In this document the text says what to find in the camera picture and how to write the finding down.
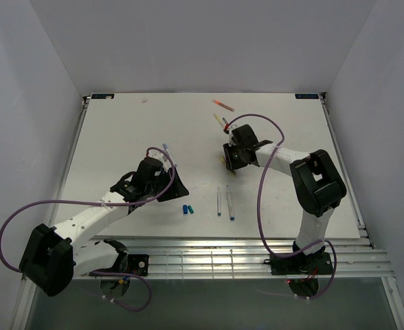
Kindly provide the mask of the yellow highlighter pen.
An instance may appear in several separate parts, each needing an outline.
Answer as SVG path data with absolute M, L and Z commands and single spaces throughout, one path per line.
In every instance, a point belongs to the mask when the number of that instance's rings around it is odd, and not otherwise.
M 236 176 L 236 172 L 235 172 L 234 170 L 228 168 L 227 162 L 226 162 L 226 159 L 225 159 L 224 156 L 221 156 L 221 157 L 220 157 L 220 161 L 221 161 L 221 163 L 224 165 L 224 167 L 226 168 L 227 172 L 228 172 L 232 177 L 235 177 L 235 176 Z

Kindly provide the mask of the lavender acrylic marker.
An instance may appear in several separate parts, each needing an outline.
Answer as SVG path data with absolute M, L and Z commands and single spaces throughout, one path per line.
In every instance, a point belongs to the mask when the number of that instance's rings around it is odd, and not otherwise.
M 164 151 L 166 152 L 166 154 L 168 155 L 168 157 L 171 159 L 172 163 L 175 165 L 176 162 L 175 162 L 175 160 L 172 156 L 172 153 L 170 152 L 170 149 L 168 148 L 167 144 L 163 144 L 163 148 L 164 148 Z

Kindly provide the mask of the green acrylic marker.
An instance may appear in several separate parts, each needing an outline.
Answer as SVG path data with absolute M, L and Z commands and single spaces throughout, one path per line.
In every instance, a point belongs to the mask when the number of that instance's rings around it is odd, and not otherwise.
M 217 216 L 220 217 L 222 215 L 221 211 L 221 189 L 217 188 L 216 191 L 216 213 Z

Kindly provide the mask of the blue cap white marker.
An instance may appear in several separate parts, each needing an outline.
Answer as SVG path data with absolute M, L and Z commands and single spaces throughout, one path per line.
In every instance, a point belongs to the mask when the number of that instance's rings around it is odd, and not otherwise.
M 233 207 L 233 203 L 232 203 L 232 192 L 228 185 L 226 185 L 226 197 L 227 197 L 227 207 L 228 207 L 229 219 L 231 221 L 233 221 L 233 220 L 235 220 L 235 214 L 234 214 L 234 207 Z

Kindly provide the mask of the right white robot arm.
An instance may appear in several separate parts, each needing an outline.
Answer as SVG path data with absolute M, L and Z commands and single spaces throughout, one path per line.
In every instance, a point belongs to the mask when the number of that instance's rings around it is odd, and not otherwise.
M 277 259 L 292 259 L 297 271 L 310 272 L 317 265 L 315 254 L 321 253 L 328 243 L 325 239 L 328 222 L 347 194 L 346 185 L 330 155 L 322 149 L 306 153 L 284 148 L 282 142 L 259 141 L 248 124 L 233 129 L 227 124 L 224 132 L 229 136 L 229 142 L 223 145 L 227 170 L 235 171 L 248 165 L 262 168 L 256 214 L 264 247 Z M 264 235 L 261 203 L 265 177 L 270 169 L 292 179 L 295 195 L 302 207 L 300 231 L 289 254 L 271 250 Z

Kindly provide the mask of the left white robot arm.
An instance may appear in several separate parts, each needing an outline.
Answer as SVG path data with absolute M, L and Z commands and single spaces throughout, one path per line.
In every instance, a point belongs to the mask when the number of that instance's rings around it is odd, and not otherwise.
M 19 269 L 49 297 L 61 293 L 75 276 L 121 274 L 130 268 L 126 246 L 114 239 L 93 243 L 91 238 L 148 199 L 164 202 L 189 194 L 175 169 L 161 159 L 145 157 L 137 170 L 123 175 L 97 205 L 51 228 L 45 224 L 35 227 Z

